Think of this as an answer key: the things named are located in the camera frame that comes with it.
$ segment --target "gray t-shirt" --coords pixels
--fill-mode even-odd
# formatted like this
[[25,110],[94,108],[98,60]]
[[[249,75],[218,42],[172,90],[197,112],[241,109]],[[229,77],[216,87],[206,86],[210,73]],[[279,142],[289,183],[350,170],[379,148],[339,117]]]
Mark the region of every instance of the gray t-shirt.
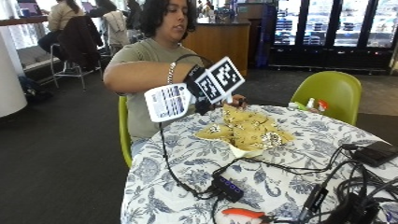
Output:
[[[132,45],[124,46],[112,58],[110,63],[128,63],[136,61],[149,61],[172,63],[180,56],[196,54],[185,47],[177,49],[165,49],[152,38],[142,40]],[[192,63],[202,65],[200,57],[188,57],[180,60],[180,63]],[[126,94],[128,107],[128,131],[132,141],[140,138],[150,138],[160,130],[160,124],[152,122],[144,97],[144,92]],[[190,108],[186,115],[192,114],[194,108]],[[162,127],[169,125],[173,120],[162,123]]]

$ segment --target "glass door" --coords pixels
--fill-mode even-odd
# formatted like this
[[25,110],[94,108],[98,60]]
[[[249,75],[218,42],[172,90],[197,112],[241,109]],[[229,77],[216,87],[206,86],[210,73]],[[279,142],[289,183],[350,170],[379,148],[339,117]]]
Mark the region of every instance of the glass door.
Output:
[[367,47],[391,48],[398,25],[398,1],[379,0],[373,17]]
[[279,0],[274,44],[294,45],[301,0]]
[[331,0],[310,1],[303,45],[325,45],[327,28],[331,21],[331,6]]
[[335,47],[357,47],[370,0],[345,0],[335,33]]

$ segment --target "floral tablecloth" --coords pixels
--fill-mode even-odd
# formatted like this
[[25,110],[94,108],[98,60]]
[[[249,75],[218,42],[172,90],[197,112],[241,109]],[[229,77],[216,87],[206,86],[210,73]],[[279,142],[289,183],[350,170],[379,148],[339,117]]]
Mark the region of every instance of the floral tablecloth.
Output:
[[[257,157],[271,163],[323,168],[333,152],[342,144],[367,145],[381,140],[347,123],[318,114],[269,105],[250,105],[247,109],[270,116],[279,128],[294,135],[294,140],[285,146],[265,150],[262,156]],[[188,116],[164,128],[172,170],[181,182],[197,191],[208,189],[213,179],[212,173],[236,158],[226,143],[198,139],[194,136],[209,123],[217,122],[222,123],[220,109],[208,112],[205,116],[198,114]],[[333,167],[343,159],[343,156],[339,156]],[[383,178],[393,179],[398,174],[398,160],[371,170]],[[222,176],[243,190],[245,194],[237,203],[225,200],[218,203],[217,224],[259,223],[259,219],[224,215],[221,210],[229,207],[273,213],[279,219],[295,220],[314,183],[322,183],[329,173],[330,171],[293,175],[265,164],[238,161]],[[327,185],[330,193],[322,203],[322,212],[330,211],[338,205],[333,190],[349,175],[350,167],[346,165]],[[214,202],[216,199],[197,200],[192,193],[177,186],[166,170],[161,135],[157,133],[136,156],[128,174],[121,211],[122,224],[213,223]],[[397,211],[391,214],[391,221],[398,221]]]

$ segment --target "white pillar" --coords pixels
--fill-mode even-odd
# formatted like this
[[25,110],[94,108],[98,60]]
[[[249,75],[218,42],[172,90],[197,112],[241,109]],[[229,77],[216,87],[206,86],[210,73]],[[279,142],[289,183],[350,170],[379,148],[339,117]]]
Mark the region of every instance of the white pillar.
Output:
[[24,76],[17,52],[12,43],[9,28],[0,27],[0,118],[27,106],[17,76]]

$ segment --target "dark hair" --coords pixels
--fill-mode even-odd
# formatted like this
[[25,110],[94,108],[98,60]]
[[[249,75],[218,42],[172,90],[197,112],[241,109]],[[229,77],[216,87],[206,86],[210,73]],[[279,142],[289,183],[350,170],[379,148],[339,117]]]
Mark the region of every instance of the dark hair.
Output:
[[109,11],[116,11],[117,7],[110,0],[96,0],[97,7],[104,7]]
[[[182,39],[188,36],[188,32],[196,31],[196,19],[197,11],[193,9],[190,0],[186,1],[188,13],[186,13],[186,31]],[[168,13],[166,7],[170,0],[146,0],[142,6],[142,13],[140,17],[141,31],[146,37],[153,37],[156,35],[157,28],[162,24],[162,16]]]
[[80,7],[77,6],[74,0],[65,0],[66,5],[72,8],[74,13],[78,13]]
[[140,6],[140,4],[138,4],[138,2],[137,2],[136,0],[128,0],[128,2],[126,2],[126,6],[128,6],[129,8],[134,7],[136,5]]

